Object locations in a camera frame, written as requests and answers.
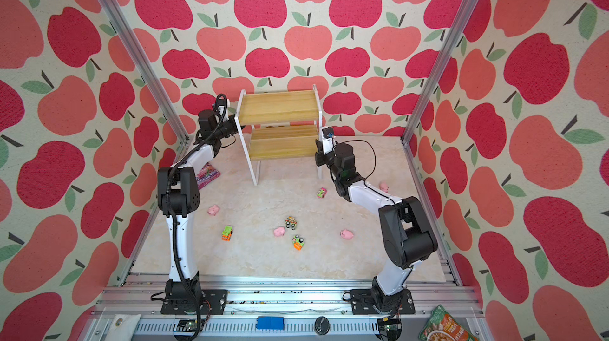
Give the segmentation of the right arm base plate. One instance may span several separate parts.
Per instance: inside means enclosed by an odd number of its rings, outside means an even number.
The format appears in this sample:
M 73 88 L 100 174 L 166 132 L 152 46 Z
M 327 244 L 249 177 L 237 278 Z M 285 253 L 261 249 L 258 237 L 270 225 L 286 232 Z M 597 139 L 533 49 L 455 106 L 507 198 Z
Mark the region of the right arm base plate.
M 344 293 L 354 315 L 414 315 L 416 308 L 409 290 L 387 296 L 379 289 L 350 290 Z

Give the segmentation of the orange green toy car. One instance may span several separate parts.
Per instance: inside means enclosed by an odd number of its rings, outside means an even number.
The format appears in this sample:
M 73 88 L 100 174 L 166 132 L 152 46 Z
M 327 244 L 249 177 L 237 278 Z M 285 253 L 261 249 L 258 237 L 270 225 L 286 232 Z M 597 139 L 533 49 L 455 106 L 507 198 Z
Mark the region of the orange green toy car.
M 231 225 L 225 226 L 223 232 L 221 233 L 221 239 L 224 241 L 230 241 L 233 234 L 233 227 Z

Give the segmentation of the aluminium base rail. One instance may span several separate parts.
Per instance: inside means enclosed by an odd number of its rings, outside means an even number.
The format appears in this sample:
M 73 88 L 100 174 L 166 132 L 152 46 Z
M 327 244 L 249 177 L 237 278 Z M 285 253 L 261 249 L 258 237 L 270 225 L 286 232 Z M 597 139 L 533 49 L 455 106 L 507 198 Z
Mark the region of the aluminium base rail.
M 382 330 L 381 315 L 354 315 L 344 293 L 365 290 L 366 280 L 267 279 L 204 276 L 203 290 L 227 290 L 222 315 L 201 316 L 205 325 L 199 340 L 374 340 Z M 163 315 L 161 304 L 151 296 L 162 291 L 159 274 L 136 274 L 108 288 L 90 311 L 78 340 L 175 340 L 190 336 L 193 316 Z M 453 282 L 409 282 L 416 308 L 414 315 L 399 315 L 402 340 L 416 340 L 442 305 L 458 323 L 480 340 L 493 336 L 474 290 Z M 283 331 L 259 331 L 258 317 L 283 317 Z M 317 317 L 327 317 L 331 328 L 326 336 L 314 331 Z

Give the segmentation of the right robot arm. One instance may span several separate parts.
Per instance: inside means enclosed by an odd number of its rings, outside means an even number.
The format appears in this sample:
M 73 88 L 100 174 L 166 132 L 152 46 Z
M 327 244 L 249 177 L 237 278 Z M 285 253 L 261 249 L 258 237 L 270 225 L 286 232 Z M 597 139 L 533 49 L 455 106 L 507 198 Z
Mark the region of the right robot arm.
M 372 281 L 371 296 L 377 312 L 394 314 L 415 264 L 438 250 L 430 221 L 418 198 L 396 198 L 371 186 L 356 170 L 350 144 L 317 140 L 316 146 L 316 164 L 328 168 L 337 194 L 378 215 L 388 261 Z

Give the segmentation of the blue block on rail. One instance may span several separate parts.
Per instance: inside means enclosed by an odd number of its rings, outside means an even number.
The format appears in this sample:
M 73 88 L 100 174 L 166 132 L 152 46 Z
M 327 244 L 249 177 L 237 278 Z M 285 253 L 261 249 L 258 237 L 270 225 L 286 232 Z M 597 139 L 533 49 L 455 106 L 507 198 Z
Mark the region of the blue block on rail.
M 285 319 L 283 317 L 258 317 L 255 326 L 259 331 L 283 331 Z

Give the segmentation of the right aluminium frame post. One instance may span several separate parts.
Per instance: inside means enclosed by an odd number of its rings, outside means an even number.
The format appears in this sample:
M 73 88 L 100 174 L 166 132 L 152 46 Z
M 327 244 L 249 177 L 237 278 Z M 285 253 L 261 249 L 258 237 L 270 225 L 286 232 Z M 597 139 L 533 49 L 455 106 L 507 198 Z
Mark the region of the right aluminium frame post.
M 443 41 L 442 47 L 439 50 L 439 55 L 436 57 L 434 66 L 431 69 L 430 76 L 423 84 L 423 90 L 421 91 L 414 112 L 410 116 L 409 122 L 404 130 L 404 135 L 401 138 L 404 150 L 407 149 L 409 141 L 415 133 L 417 125 L 420 123 L 420 119 L 428 106 L 434 89 L 439 85 L 439 79 L 444 73 L 450 57 L 452 57 L 453 50 L 458 46 L 461 39 L 465 39 L 464 31 L 466 25 L 468 24 L 469 19 L 471 19 L 478 1 L 479 0 L 462 0 L 462 3 L 458 8 L 455 20 L 447 32 L 446 39 Z

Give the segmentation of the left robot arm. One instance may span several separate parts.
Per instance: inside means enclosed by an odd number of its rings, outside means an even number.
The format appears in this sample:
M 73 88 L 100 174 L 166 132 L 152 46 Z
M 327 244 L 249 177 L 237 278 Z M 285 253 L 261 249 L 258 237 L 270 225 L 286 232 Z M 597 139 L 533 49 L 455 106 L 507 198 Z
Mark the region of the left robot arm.
M 238 132 L 226 108 L 198 114 L 199 130 L 193 148 L 169 167 L 158 172 L 158 206 L 166 217 L 171 238 L 171 269 L 165 286 L 163 315 L 201 313 L 205 295 L 193 250 L 193 213 L 201 203 L 198 173 L 220 152 L 221 140 Z

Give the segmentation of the pink green toy car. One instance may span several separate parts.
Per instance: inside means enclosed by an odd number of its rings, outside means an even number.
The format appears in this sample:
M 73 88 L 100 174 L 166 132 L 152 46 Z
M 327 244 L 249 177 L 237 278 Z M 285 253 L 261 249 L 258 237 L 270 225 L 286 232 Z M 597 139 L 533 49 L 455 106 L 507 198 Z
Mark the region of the pink green toy car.
M 322 187 L 322 188 L 320 188 L 320 190 L 318 191 L 318 193 L 317 193 L 317 197 L 318 197 L 318 198 L 324 198 L 324 197 L 325 197 L 325 195 L 327 194 L 327 192 L 328 192 L 328 191 L 327 191 L 325 188 L 323 188 L 323 187 Z

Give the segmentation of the yellow green toy car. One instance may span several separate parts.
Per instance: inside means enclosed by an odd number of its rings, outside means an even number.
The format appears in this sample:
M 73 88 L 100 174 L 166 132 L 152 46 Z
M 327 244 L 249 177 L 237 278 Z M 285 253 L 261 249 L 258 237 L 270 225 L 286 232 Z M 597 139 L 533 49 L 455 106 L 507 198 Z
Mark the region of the yellow green toy car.
M 295 230 L 298 226 L 298 222 L 294 217 L 287 217 L 285 219 L 285 227 L 287 229 Z

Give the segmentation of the round black knob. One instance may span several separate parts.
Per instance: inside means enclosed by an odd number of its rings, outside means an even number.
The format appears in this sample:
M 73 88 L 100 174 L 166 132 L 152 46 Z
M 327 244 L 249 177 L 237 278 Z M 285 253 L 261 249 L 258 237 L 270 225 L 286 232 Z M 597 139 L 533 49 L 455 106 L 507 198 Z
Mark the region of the round black knob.
M 314 331 L 318 336 L 326 336 L 331 328 L 327 317 L 317 317 L 314 323 Z

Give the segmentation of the wooden two-tier shelf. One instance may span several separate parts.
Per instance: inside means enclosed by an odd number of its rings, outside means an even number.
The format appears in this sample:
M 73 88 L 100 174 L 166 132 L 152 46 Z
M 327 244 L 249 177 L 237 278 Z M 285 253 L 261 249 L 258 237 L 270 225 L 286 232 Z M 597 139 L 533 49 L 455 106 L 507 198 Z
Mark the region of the wooden two-tier shelf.
M 261 94 L 241 90 L 235 122 L 257 185 L 263 161 L 314 157 L 323 125 L 317 86 Z

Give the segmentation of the left aluminium frame post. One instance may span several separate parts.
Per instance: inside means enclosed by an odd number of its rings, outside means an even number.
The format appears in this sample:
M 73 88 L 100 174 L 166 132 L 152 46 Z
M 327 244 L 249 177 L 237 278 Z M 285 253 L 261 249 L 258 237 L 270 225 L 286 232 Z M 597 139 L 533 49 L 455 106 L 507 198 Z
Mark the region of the left aluminium frame post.
M 109 18 L 109 21 L 117 31 L 117 34 L 125 46 L 126 51 L 135 63 L 135 66 L 144 82 L 146 82 L 164 117 L 167 119 L 167 123 L 171 126 L 174 134 L 177 136 L 179 144 L 182 146 L 187 146 L 189 144 L 190 137 L 187 133 L 186 127 L 181 122 L 173 103 L 163 87 L 163 84 L 155 74 L 143 46 L 139 42 L 136 34 L 125 18 L 125 15 L 122 13 L 118 1 L 98 0 L 98 2 L 101 4 Z

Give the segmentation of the orange toy car with eyes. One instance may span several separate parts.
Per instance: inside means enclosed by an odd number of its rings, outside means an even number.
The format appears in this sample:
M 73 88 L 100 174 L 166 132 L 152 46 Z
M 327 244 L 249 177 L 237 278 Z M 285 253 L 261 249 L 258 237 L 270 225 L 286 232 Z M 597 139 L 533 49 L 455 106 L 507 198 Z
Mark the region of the orange toy car with eyes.
M 293 237 L 293 247 L 296 250 L 300 251 L 301 249 L 303 249 L 304 245 L 305 245 L 305 239 L 304 238 L 300 237 L 299 235 L 295 235 Z

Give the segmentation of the purple candy bag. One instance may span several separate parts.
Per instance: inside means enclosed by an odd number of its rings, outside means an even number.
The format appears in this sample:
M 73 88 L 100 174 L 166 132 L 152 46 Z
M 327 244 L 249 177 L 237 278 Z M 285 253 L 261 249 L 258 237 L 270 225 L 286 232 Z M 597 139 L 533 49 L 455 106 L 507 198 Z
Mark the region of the purple candy bag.
M 221 173 L 217 170 L 217 168 L 215 168 L 211 163 L 206 163 L 206 165 L 201 168 L 201 171 L 199 171 L 196 175 L 198 189 L 203 189 L 220 176 Z

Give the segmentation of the aluminium frame post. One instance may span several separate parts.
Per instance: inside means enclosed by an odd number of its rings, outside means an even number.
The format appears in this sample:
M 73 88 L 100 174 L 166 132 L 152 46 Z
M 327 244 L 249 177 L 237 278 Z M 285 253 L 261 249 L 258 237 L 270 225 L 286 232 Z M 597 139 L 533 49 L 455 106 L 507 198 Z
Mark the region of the aluminium frame post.
M 136 34 L 125 18 L 125 15 L 122 13 L 118 1 L 98 0 L 98 2 L 101 4 L 109 18 L 109 21 L 117 31 L 117 34 L 125 46 L 126 51 L 135 63 L 135 66 L 144 82 L 146 82 L 164 117 L 167 119 L 167 123 L 171 126 L 174 134 L 177 136 L 179 144 L 182 146 L 187 146 L 189 144 L 190 137 L 187 133 L 186 127 L 181 122 L 173 103 L 163 87 L 163 84 L 155 74 L 143 46 L 139 42 Z
M 444 73 L 450 57 L 452 57 L 453 50 L 458 46 L 461 39 L 465 39 L 464 31 L 466 25 L 468 24 L 469 19 L 471 19 L 478 1 L 479 0 L 462 0 L 462 3 L 458 8 L 455 20 L 447 32 L 446 39 L 443 41 L 442 47 L 439 50 L 439 55 L 436 57 L 434 66 L 431 69 L 430 76 L 423 84 L 423 90 L 421 91 L 414 112 L 410 116 L 409 122 L 404 130 L 404 135 L 401 138 L 404 150 L 407 149 L 409 141 L 415 133 L 417 125 L 420 123 L 420 119 L 428 106 L 434 89 L 439 85 L 439 79 Z

